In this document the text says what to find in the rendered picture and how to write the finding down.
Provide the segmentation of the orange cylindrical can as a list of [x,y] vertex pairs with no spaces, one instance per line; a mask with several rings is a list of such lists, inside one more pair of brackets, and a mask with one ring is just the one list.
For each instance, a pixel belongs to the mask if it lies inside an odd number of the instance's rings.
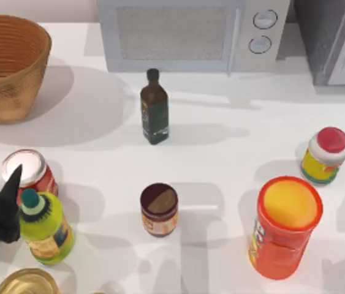
[[254,269],[273,280],[293,275],[322,213],[322,199],[307,181],[279,176],[266,182],[259,191],[249,239]]

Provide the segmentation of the dark brown jar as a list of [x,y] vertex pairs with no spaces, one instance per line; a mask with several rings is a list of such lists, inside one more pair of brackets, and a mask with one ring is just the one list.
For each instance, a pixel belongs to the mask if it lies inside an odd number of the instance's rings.
[[142,223],[153,236],[165,237],[178,223],[178,194],[166,183],[153,183],[140,195]]

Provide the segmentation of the dark green glass bottle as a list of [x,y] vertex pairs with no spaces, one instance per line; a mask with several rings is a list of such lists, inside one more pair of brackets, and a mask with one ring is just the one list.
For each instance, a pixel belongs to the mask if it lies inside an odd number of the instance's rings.
[[159,84],[159,70],[146,71],[148,84],[140,91],[142,129],[151,145],[169,137],[169,97]]

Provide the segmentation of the woven brown basket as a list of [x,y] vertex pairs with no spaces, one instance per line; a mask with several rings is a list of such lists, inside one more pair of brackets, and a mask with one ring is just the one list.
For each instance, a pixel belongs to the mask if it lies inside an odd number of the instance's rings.
[[0,124],[25,119],[39,93],[52,40],[25,18],[0,15]]

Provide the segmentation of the microwave knob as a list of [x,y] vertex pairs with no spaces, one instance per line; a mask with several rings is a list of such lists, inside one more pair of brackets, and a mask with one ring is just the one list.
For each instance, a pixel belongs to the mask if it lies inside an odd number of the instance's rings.
[[270,29],[278,20],[278,14],[274,10],[257,12],[253,17],[253,24],[258,29]]
[[269,37],[261,35],[250,40],[248,48],[251,53],[256,55],[266,53],[272,46],[272,41]]

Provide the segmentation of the yellow bottle with red cap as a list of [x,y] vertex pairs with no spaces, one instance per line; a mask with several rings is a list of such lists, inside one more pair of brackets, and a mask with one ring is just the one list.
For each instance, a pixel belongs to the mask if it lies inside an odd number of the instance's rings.
[[324,127],[309,141],[300,168],[313,183],[329,184],[345,161],[345,132],[337,127]]

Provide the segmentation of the grey cabinet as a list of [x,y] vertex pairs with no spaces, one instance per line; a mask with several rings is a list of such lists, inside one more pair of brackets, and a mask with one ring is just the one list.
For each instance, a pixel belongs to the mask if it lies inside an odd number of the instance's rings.
[[345,86],[345,0],[294,0],[316,86]]

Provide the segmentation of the lime green bottle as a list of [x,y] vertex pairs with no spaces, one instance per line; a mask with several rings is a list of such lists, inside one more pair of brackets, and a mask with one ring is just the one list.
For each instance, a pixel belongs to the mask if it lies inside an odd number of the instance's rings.
[[20,198],[20,234],[32,255],[44,265],[60,263],[74,245],[60,200],[52,193],[34,189],[24,190]]

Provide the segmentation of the red and white can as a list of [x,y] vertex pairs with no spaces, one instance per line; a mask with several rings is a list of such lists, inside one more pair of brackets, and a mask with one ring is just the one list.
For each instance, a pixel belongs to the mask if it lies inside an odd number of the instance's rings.
[[7,181],[13,171],[22,165],[17,203],[21,203],[20,194],[25,189],[37,192],[49,192],[58,196],[58,185],[44,156],[35,149],[19,149],[9,154],[2,162],[2,178]]

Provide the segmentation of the pale microwave oven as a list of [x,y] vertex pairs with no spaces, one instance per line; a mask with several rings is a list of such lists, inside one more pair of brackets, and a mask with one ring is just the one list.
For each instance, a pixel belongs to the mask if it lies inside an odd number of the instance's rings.
[[[97,0],[107,68],[111,72],[225,72],[235,11],[240,30],[233,71],[262,72],[274,65],[290,0]],[[274,10],[276,24],[258,29],[257,12]],[[251,53],[251,39],[272,41],[264,54]]]

